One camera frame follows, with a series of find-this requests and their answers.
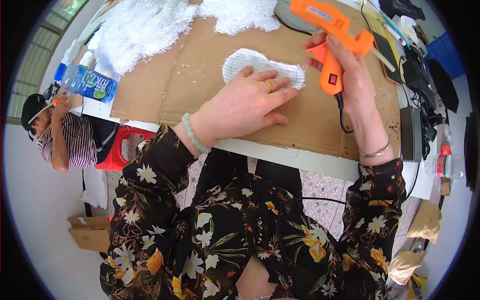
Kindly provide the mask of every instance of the floral blouse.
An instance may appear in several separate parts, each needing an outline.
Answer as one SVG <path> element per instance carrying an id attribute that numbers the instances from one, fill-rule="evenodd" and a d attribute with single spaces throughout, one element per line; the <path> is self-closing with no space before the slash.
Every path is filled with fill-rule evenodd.
<path id="1" fill-rule="evenodd" d="M 277 283 L 271 299 L 383 299 L 405 200 L 402 159 L 359 165 L 348 188 L 339 241 L 303 213 L 301 200 L 250 173 L 213 186 L 180 210 L 196 160 L 160 126 L 141 143 L 116 189 L 108 258 L 100 283 L 110 299 L 238 299 L 252 255 Z"/>

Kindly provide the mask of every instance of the hot glue gun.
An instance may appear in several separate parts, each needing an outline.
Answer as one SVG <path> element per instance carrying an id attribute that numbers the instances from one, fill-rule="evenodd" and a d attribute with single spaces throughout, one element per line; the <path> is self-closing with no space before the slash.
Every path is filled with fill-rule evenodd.
<path id="1" fill-rule="evenodd" d="M 345 47 L 351 52 L 361 55 L 367 54 L 373 47 L 373 35 L 365 29 L 352 38 L 347 34 L 350 19 L 345 17 L 338 9 L 327 3 L 319 3 L 314 0 L 291 0 L 290 12 L 309 22 L 319 29 L 323 29 L 327 34 L 333 34 Z M 335 95 L 338 108 L 340 109 L 340 125 L 344 132 L 347 131 L 343 126 L 343 68 L 336 58 L 328 51 L 326 43 L 305 50 L 311 52 L 313 56 L 324 66 L 320 72 L 318 83 L 322 90 L 330 95 Z"/>

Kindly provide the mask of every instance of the woman's left hand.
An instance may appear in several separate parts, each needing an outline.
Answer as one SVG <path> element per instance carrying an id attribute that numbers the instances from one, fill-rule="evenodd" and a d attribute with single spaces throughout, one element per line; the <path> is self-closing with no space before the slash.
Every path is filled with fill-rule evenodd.
<path id="1" fill-rule="evenodd" d="M 245 136 L 273 124 L 288 124 L 285 116 L 272 110 L 297 95 L 295 88 L 279 91 L 290 78 L 277 78 L 276 70 L 252 72 L 252 66 L 241 69 L 190 117 L 192 131 L 204 146 L 212 147 L 219 140 Z M 272 83 L 272 92 L 264 81 Z M 184 132 L 182 123 L 174 131 Z"/>

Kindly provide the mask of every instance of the plastic bottle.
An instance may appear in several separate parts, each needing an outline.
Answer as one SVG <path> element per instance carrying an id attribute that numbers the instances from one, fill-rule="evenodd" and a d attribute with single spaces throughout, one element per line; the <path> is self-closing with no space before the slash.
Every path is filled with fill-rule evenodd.
<path id="1" fill-rule="evenodd" d="M 465 171 L 462 155 L 429 155 L 425 162 L 425 173 L 438 177 L 460 178 Z"/>
<path id="2" fill-rule="evenodd" d="M 449 146 L 452 146 L 454 141 L 453 141 L 453 133 L 452 130 L 450 129 L 450 126 L 448 124 L 444 124 L 444 135 L 445 135 L 445 141 Z"/>
<path id="3" fill-rule="evenodd" d="M 66 88 L 74 94 L 80 94 L 103 103 L 110 102 L 117 90 L 117 82 L 114 79 L 75 63 L 68 66 L 63 63 L 59 64 L 53 79 L 60 81 L 62 88 Z"/>

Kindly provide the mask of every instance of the blue plastic crate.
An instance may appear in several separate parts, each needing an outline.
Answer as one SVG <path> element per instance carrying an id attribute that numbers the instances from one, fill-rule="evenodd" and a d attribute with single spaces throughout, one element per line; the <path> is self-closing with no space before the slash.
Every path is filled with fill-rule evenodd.
<path id="1" fill-rule="evenodd" d="M 445 32 L 438 39 L 427 45 L 425 60 L 436 59 L 450 76 L 455 79 L 465 74 L 465 69 L 450 35 Z"/>

